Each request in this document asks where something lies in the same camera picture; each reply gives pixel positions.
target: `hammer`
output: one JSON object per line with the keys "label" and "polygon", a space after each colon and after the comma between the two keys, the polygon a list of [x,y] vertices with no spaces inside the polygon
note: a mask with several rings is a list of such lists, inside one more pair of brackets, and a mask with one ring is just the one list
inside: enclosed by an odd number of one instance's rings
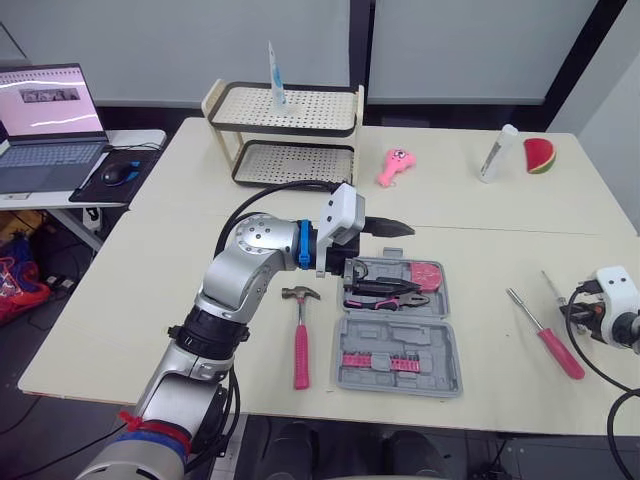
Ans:
{"label": "hammer", "polygon": [[295,297],[298,302],[298,326],[296,327],[295,362],[293,386],[296,390],[309,388],[309,338],[304,324],[304,301],[306,297],[320,300],[320,294],[310,288],[297,286],[283,288],[282,298]]}

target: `white wall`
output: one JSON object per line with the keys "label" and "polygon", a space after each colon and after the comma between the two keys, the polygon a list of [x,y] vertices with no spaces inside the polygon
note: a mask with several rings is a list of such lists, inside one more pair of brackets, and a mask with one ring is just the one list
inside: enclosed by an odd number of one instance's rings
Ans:
{"label": "white wall", "polygon": [[216,78],[349,84],[346,0],[0,0],[34,64],[78,62],[96,101],[198,106]]}
{"label": "white wall", "polygon": [[369,102],[542,103],[596,0],[377,0]]}
{"label": "white wall", "polygon": [[20,49],[13,43],[7,32],[0,25],[0,67],[24,65],[25,58]]}
{"label": "white wall", "polygon": [[640,52],[578,139],[640,231]]}
{"label": "white wall", "polygon": [[640,0],[627,1],[549,131],[578,137],[640,231]]}

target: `watermelon toy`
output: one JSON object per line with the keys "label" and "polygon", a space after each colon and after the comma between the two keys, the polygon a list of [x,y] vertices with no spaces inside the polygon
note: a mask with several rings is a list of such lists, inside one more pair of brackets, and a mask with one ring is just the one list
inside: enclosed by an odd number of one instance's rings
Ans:
{"label": "watermelon toy", "polygon": [[524,141],[527,154],[527,172],[544,173],[556,161],[556,149],[553,143],[544,138],[528,138]]}

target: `white table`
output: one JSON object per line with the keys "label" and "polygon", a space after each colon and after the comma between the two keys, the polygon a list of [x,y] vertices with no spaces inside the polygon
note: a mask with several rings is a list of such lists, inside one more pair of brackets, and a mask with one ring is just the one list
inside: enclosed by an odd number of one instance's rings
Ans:
{"label": "white table", "polygon": [[[106,132],[109,143],[113,146],[139,145],[143,143],[155,143],[162,146],[166,134],[162,130],[108,130]],[[0,145],[0,149],[8,146],[5,141]],[[95,164],[93,171],[100,166],[102,161],[107,157],[107,153],[103,154]],[[93,232],[87,229],[83,223],[74,215],[69,213],[67,209],[71,208],[101,208],[101,207],[118,207],[121,203],[102,203],[102,202],[70,202],[69,197],[73,191],[65,192],[34,192],[28,194],[0,194],[0,210],[47,210],[53,217],[58,219],[65,227],[71,230],[78,238],[89,245],[94,250],[99,250],[102,246],[102,240]]]}
{"label": "white table", "polygon": [[[238,348],[242,407],[248,413],[409,425],[565,434],[604,433],[618,392],[591,372],[570,380],[549,357],[528,320],[504,292],[515,288],[566,341],[545,269],[568,295],[596,268],[622,264],[640,282],[640,243],[573,136],[545,135],[558,164],[542,176],[507,163],[496,184],[474,175],[496,132],[364,129],[360,193],[367,214],[399,218],[414,237],[362,237],[363,255],[384,246],[444,265],[464,392],[451,400],[357,392],[333,379],[334,327],[341,316],[338,280],[312,272],[278,274]],[[418,155],[413,172],[382,190],[373,178],[387,148]],[[224,215],[256,189],[230,179],[202,119],[185,121],[109,236],[20,380],[34,393],[134,403],[192,306]],[[438,200],[425,202],[424,196]],[[281,218],[317,219],[326,194],[281,192],[256,204]],[[308,307],[312,388],[292,383],[294,302],[280,288],[308,285],[323,297]],[[587,355],[611,375],[640,383],[638,358],[581,337]],[[638,402],[620,412],[616,430],[640,433]]]}
{"label": "white table", "polygon": [[[497,132],[478,130],[363,127],[356,187],[369,212],[412,225],[636,235],[573,135],[536,134],[549,138],[557,149],[556,164],[548,173],[526,173],[523,147],[518,145],[501,165],[495,183],[478,181],[496,136]],[[384,153],[394,147],[413,152],[418,164],[398,175],[395,187],[383,189],[375,177]],[[228,215],[256,191],[233,182],[206,121],[190,118],[131,209],[152,212],[166,205]],[[255,210],[317,220],[319,198],[320,194],[281,192],[256,203]]]}
{"label": "white table", "polygon": [[[206,270],[225,217],[194,210],[126,213],[20,380],[22,390],[68,398],[134,403],[181,324]],[[535,314],[567,342],[554,297],[540,270],[563,292],[594,269],[625,265],[640,278],[634,237],[498,230],[416,228],[397,239],[362,236],[364,255],[384,246],[405,257],[444,265],[463,394],[455,399],[344,390],[334,381],[335,326],[342,315],[339,282],[313,272],[276,275],[237,350],[236,369],[247,413],[555,434],[604,434],[607,409],[619,392],[591,371],[569,379],[507,297],[515,288]],[[292,388],[295,302],[281,287],[307,285],[312,387]],[[579,338],[604,371],[640,383],[638,357]],[[640,405],[629,402],[616,431],[639,434]]]}

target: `hammer head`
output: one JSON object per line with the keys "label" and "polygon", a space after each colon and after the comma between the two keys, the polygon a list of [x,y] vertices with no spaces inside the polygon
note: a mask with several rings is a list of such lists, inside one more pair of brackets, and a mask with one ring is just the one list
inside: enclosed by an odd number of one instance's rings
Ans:
{"label": "hammer head", "polygon": [[297,287],[282,289],[282,298],[292,297],[296,297],[298,302],[304,302],[304,299],[306,297],[313,297],[316,300],[320,300],[320,294],[307,287],[301,287],[300,285],[298,285]]}

